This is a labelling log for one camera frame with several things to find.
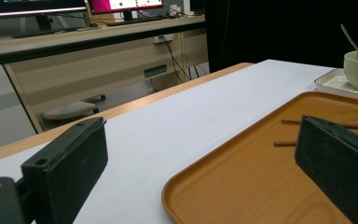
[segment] electrical wire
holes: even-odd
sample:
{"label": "electrical wire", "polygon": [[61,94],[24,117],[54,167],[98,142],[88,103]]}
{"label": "electrical wire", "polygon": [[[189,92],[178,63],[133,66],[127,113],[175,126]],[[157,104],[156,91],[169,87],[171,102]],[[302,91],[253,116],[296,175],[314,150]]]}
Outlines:
{"label": "electrical wire", "polygon": [[205,75],[205,76],[207,75],[207,74],[206,74],[206,71],[205,71],[205,69],[204,69],[203,67],[199,66],[198,64],[197,64],[197,67],[200,68],[200,69],[202,69],[202,70],[204,71],[204,75]]}
{"label": "electrical wire", "polygon": [[188,75],[189,75],[191,78],[193,78],[193,77],[191,76],[190,67],[187,68],[187,72],[188,72]]}
{"label": "electrical wire", "polygon": [[176,9],[173,9],[173,8],[170,8],[170,9],[168,9],[168,10],[165,10],[165,11],[160,12],[159,14],[157,14],[157,17],[160,16],[160,17],[162,17],[162,18],[165,18],[165,17],[168,18],[168,17],[170,17],[170,12],[171,12],[171,11],[175,11],[175,12],[181,14],[181,15],[182,15],[181,17],[185,17],[185,18],[189,17],[189,15],[187,15],[187,14],[181,12],[181,11],[178,11],[178,10],[176,10]]}
{"label": "electrical wire", "polygon": [[197,77],[200,77],[199,71],[197,70],[197,66],[194,66],[194,70],[196,71]]}
{"label": "electrical wire", "polygon": [[179,80],[184,83],[184,81],[179,77],[177,71],[176,71],[176,66],[175,64],[177,64],[179,66],[179,68],[182,70],[182,72],[187,76],[188,80],[191,80],[191,77],[188,76],[188,74],[186,73],[186,71],[182,68],[182,66],[179,64],[179,62],[176,61],[176,59],[173,57],[173,54],[172,54],[172,50],[171,50],[171,46],[170,46],[170,43],[168,42],[167,38],[165,38],[165,36],[161,37],[161,39],[164,41],[165,45],[167,46],[168,48],[168,51],[170,52],[171,54],[171,57],[172,57],[172,64],[173,64],[173,70],[175,71],[175,74],[176,76],[179,78]]}

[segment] black curtain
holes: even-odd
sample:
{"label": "black curtain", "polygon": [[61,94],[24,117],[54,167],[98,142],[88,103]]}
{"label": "black curtain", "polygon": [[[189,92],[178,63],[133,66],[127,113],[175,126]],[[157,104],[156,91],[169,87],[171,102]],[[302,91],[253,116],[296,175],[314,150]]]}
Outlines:
{"label": "black curtain", "polygon": [[211,71],[266,59],[342,67],[354,50],[344,24],[358,44],[358,1],[206,0]]}

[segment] computer screen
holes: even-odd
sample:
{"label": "computer screen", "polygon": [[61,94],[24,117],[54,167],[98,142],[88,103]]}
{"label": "computer screen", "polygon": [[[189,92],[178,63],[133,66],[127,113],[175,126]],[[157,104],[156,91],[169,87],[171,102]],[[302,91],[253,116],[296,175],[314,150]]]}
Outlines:
{"label": "computer screen", "polygon": [[85,0],[0,0],[0,19],[86,10]]}
{"label": "computer screen", "polygon": [[163,0],[89,0],[91,14],[123,12],[131,20],[131,11],[163,7]]}
{"label": "computer screen", "polygon": [[204,11],[204,0],[190,0],[190,11]]}

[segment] metal spoon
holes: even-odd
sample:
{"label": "metal spoon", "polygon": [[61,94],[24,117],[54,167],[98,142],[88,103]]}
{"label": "metal spoon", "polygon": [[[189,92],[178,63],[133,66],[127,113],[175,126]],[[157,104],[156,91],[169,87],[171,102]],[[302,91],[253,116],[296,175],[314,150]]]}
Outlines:
{"label": "metal spoon", "polygon": [[341,24],[341,29],[344,32],[344,35],[348,38],[348,40],[351,42],[351,44],[353,45],[353,47],[357,50],[358,52],[358,48],[356,46],[356,44],[353,42],[353,40],[351,39],[350,34],[348,33],[347,29],[345,29],[344,24]]}

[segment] chopstick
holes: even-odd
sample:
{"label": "chopstick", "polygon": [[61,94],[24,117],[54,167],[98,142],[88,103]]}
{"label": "chopstick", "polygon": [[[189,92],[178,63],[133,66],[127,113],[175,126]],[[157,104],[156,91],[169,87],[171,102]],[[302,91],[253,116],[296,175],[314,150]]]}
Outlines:
{"label": "chopstick", "polygon": [[296,141],[277,141],[274,142],[275,147],[295,147]]}
{"label": "chopstick", "polygon": [[[282,119],[283,124],[300,124],[301,120],[298,119]],[[342,126],[344,128],[348,129],[357,129],[358,130],[358,124],[349,124],[349,123],[337,123],[337,125]]]}

